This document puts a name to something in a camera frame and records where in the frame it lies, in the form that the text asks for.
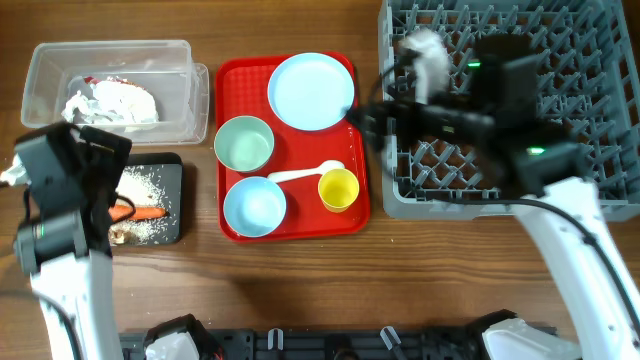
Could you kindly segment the red serving tray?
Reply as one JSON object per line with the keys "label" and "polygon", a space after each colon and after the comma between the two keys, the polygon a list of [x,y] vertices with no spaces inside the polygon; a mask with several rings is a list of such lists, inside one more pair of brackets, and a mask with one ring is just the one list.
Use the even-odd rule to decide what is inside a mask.
{"label": "red serving tray", "polygon": [[268,104],[269,79],[285,55],[230,60],[215,76],[215,124],[240,115],[252,115],[265,121],[275,135],[275,151],[258,176],[271,172],[311,168],[325,160],[339,160],[359,181],[360,192],[346,211],[326,209],[318,195],[318,176],[293,180],[281,185],[287,211],[281,225],[263,236],[263,241],[318,238],[360,231],[370,218],[370,199],[365,150],[362,138],[349,123],[319,132],[294,129],[277,118]]}

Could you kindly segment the white rice pile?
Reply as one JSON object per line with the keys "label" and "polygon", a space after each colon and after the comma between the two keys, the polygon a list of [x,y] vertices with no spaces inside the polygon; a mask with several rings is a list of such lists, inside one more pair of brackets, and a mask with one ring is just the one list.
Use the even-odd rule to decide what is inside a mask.
{"label": "white rice pile", "polygon": [[144,221],[121,221],[114,223],[110,229],[122,229],[130,234],[129,241],[123,245],[145,245],[166,228],[165,219],[169,210],[164,205],[165,190],[154,181],[155,173],[150,167],[126,167],[116,192],[129,199],[134,207],[159,207],[168,214],[162,218]]}

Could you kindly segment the white napkin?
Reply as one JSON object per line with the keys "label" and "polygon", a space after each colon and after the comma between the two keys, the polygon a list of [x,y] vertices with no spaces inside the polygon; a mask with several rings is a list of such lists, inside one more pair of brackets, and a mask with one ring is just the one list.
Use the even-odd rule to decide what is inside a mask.
{"label": "white napkin", "polygon": [[69,123],[89,125],[118,125],[136,127],[155,125],[159,122],[156,101],[144,87],[128,81],[126,84],[104,81],[87,85],[71,96],[61,111],[61,117]]}

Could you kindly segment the mint green bowl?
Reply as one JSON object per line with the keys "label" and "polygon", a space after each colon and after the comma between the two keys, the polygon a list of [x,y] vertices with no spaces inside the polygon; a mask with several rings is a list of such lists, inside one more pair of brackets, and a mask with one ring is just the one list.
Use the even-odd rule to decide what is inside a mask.
{"label": "mint green bowl", "polygon": [[226,168],[250,173],[263,168],[275,149],[275,136],[262,119],[242,115],[220,126],[214,138],[218,161]]}

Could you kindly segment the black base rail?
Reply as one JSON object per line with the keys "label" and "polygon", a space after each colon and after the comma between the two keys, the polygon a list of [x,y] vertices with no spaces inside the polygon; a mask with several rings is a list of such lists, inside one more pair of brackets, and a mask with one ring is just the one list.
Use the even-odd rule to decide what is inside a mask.
{"label": "black base rail", "polygon": [[[212,329],[226,359],[244,360],[331,360],[340,350],[350,350],[360,359],[393,360],[380,332],[284,330],[283,344],[268,343],[265,332],[251,329]],[[464,327],[429,327],[397,332],[401,354],[408,360],[481,360],[488,357],[479,340]]]}

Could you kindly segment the brown food scrap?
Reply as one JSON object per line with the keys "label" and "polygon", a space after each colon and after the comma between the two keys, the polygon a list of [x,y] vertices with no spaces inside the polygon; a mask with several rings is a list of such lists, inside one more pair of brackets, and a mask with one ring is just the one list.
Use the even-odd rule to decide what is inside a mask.
{"label": "brown food scrap", "polygon": [[110,229],[108,233],[108,239],[112,246],[126,244],[129,238],[129,232],[122,229]]}

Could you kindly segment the light blue bowl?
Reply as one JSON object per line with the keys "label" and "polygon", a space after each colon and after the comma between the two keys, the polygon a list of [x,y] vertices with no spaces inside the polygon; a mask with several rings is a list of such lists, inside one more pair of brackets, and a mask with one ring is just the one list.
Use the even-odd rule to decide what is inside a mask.
{"label": "light blue bowl", "polygon": [[249,177],[234,184],[223,202],[223,215],[237,234],[258,238],[283,222],[287,200],[279,185],[264,177]]}

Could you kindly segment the yellow plastic cup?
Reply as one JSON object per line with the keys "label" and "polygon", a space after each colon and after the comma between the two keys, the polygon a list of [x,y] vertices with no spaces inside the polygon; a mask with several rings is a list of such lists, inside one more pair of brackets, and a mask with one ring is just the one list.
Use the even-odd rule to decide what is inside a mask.
{"label": "yellow plastic cup", "polygon": [[318,182],[320,199],[333,213],[346,211],[356,201],[359,192],[358,178],[348,169],[330,170]]}

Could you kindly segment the clear plastic bin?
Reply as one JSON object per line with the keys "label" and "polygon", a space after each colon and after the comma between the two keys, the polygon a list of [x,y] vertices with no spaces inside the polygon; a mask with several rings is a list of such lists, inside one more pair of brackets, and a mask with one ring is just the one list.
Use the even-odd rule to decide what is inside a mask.
{"label": "clear plastic bin", "polygon": [[210,85],[185,40],[42,43],[23,93],[21,122],[92,126],[136,145],[199,144]]}

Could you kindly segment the orange carrot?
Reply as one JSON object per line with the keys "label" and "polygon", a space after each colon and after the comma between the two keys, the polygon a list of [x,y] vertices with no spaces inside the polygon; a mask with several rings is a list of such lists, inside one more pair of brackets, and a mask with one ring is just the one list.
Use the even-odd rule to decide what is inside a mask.
{"label": "orange carrot", "polygon": [[114,223],[121,221],[144,221],[162,218],[168,212],[159,207],[130,207],[125,205],[114,205],[109,209],[109,215]]}

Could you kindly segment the black plastic tray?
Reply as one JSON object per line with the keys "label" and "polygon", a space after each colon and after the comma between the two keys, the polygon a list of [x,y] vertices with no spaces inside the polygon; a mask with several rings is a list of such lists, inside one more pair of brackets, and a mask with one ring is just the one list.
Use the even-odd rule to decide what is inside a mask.
{"label": "black plastic tray", "polygon": [[181,237],[184,167],[171,152],[133,154],[124,168],[116,192],[112,217],[118,219],[136,209],[132,218],[109,229],[109,241],[117,246],[157,246],[176,243]]}

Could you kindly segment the light blue plate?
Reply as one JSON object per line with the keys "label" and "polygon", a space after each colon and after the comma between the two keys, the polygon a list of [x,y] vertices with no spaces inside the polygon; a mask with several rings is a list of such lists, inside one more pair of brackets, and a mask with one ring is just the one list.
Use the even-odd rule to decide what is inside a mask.
{"label": "light blue plate", "polygon": [[346,66],[321,53],[301,53],[280,63],[269,79],[273,113],[301,131],[328,129],[354,104],[355,84]]}

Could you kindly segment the white plastic spoon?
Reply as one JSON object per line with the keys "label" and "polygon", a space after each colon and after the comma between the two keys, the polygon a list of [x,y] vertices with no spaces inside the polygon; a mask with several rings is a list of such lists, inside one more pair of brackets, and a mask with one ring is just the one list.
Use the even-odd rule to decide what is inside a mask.
{"label": "white plastic spoon", "polygon": [[331,170],[344,168],[345,165],[341,161],[326,160],[315,168],[273,172],[267,178],[274,183],[282,183],[313,175],[324,175]]}

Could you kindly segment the grey dishwasher rack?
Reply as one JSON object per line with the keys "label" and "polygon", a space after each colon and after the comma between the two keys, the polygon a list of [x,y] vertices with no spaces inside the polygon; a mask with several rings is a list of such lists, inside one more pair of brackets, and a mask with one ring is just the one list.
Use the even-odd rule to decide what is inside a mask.
{"label": "grey dishwasher rack", "polygon": [[[414,92],[412,72],[394,63],[401,40],[422,29],[437,32],[448,49],[454,94],[470,92],[479,39],[526,36],[538,65],[539,115],[580,142],[607,220],[638,215],[639,73],[621,2],[386,1],[378,16],[386,99]],[[393,218],[471,220],[507,213],[468,147],[436,139],[401,146],[389,135],[383,169],[383,206]]]}

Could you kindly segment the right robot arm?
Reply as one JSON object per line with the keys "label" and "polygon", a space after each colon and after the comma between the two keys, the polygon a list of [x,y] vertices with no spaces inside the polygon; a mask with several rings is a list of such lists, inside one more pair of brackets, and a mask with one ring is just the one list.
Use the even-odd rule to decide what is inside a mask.
{"label": "right robot arm", "polygon": [[414,97],[370,97],[347,111],[347,121],[378,152],[388,136],[406,145],[434,137],[472,147],[481,174],[500,190],[500,203],[539,249],[578,335],[571,344],[525,330],[519,319],[500,320],[480,333],[485,357],[637,358],[638,288],[607,227],[579,143],[538,116],[537,61],[527,37],[478,40],[466,96],[447,91],[450,61],[438,34],[416,32],[399,51],[399,66],[416,74]]}

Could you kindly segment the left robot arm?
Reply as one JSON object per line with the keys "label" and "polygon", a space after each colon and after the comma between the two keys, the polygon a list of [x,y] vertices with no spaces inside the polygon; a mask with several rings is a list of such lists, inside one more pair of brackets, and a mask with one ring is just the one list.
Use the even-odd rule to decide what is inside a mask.
{"label": "left robot arm", "polygon": [[19,139],[15,154],[29,179],[27,214],[14,253],[29,276],[55,359],[120,359],[114,315],[109,209],[131,140],[58,122]]}

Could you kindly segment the red chili wrapper scrap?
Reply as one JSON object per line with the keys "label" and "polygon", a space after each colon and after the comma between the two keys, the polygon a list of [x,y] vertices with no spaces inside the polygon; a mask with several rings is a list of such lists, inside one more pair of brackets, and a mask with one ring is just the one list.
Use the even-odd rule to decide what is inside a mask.
{"label": "red chili wrapper scrap", "polygon": [[122,84],[126,84],[127,83],[126,79],[121,79],[121,78],[112,77],[112,76],[109,76],[109,77],[105,78],[104,80],[103,79],[98,79],[98,78],[95,78],[95,77],[91,77],[91,76],[87,76],[87,77],[84,77],[83,80],[87,85],[97,85],[98,83],[103,82],[104,80],[105,81],[109,81],[109,82],[122,83]]}

